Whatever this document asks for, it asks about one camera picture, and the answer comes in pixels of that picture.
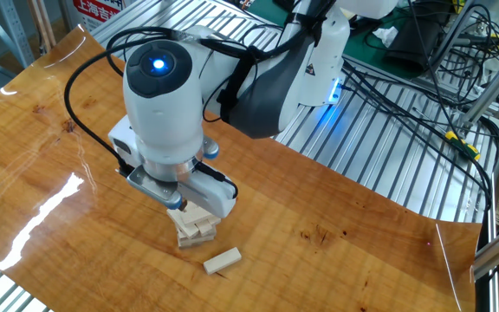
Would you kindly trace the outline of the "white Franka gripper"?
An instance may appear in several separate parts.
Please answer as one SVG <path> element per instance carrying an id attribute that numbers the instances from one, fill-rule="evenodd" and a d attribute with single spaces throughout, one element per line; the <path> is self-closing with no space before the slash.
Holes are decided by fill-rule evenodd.
<path id="1" fill-rule="evenodd" d="M 133 168 L 126 175 L 129 185 L 159 201 L 169 209 L 185 211 L 189 201 L 218 218 L 229 215 L 237 200 L 237 186 L 230 178 L 203 162 L 218 153 L 218 144 L 205 136 L 198 153 L 177 167 L 157 165 L 164 179 L 151 176 L 139 152 L 135 132 L 129 119 L 123 117 L 108 134 L 117 154 Z"/>

